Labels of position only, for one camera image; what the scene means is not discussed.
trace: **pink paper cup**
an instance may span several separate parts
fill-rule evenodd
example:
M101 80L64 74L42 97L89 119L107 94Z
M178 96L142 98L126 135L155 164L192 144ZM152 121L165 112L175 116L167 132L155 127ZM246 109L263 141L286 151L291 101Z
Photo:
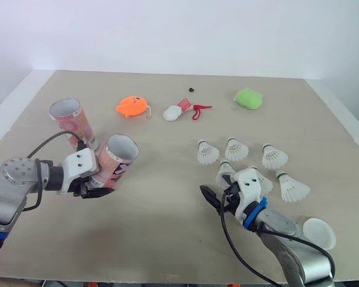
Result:
M62 99L57 101L50 106L49 115L62 130L76 133L91 149L97 149L98 142L78 100ZM77 139L73 135L67 135L67 137L73 148L76 149Z
M112 135L98 155L100 172L93 175L89 184L94 187L117 189L118 181L138 156L137 144L128 136Z

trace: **red keychain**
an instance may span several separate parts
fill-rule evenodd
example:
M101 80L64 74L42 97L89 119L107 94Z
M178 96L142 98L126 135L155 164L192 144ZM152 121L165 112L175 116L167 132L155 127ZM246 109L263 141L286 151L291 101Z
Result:
M195 113L192 116L194 121L198 120L201 116L201 109L211 109L212 106L201 106L201 105L192 105L190 101L185 98L177 105L173 105L167 108L167 110L163 113L163 118L166 121L175 121L180 115L183 113L194 110Z

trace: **orange toy fish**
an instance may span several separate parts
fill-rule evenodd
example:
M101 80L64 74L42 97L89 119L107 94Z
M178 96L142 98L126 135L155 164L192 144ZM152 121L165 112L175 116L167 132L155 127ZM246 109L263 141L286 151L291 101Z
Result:
M130 96L123 99L118 106L115 107L115 110L125 117L129 118L134 115L141 115L149 109L149 115L147 118L151 117L151 110L148 106L148 102L139 96Z

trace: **table surface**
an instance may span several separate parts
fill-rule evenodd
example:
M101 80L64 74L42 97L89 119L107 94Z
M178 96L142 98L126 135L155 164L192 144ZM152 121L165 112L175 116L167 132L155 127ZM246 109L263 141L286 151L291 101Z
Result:
M241 88L264 94L263 106L247 110L233 101ZM114 111L120 99L148 99L152 117L124 118ZM206 139L221 153L234 135L250 148L236 169L261 167L261 145L271 142L289 155L283 169L311 187L296 203L281 200L275 174L269 205L297 222L314 216L327 221L337 237L330 251L336 280L359 279L359 147L328 107L303 80L257 77L119 74L57 71L0 141L0 164L24 156L59 131L49 106L74 97L103 145L121 133L140 149L120 189L100 199L44 192L40 207L19 218L0 251L0 276L97 282L258 283L235 258L213 208L199 185L214 188L218 163L197 163L197 141ZM212 105L200 120L191 112L166 122L163 111L184 97ZM72 153L58 138L38 153L57 164ZM242 256L275 281L281 268L261 240L227 225Z

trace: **green sponge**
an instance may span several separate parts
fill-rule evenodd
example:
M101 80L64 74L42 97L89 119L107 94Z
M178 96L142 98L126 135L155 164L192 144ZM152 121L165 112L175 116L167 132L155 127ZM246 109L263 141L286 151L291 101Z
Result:
M244 88L237 92L234 97L234 100L248 109L259 109L262 106L262 97L261 93L251 90L250 88Z

